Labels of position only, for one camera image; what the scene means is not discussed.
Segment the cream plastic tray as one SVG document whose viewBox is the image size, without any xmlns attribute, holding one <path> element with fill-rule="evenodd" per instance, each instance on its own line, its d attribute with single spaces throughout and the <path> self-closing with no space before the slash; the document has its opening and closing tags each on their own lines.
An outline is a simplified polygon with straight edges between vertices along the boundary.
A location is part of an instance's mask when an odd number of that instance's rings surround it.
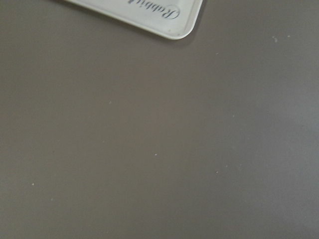
<svg viewBox="0 0 319 239">
<path fill-rule="evenodd" d="M 194 29 L 202 0 L 70 0 L 70 3 L 120 20 L 170 40 Z"/>
</svg>

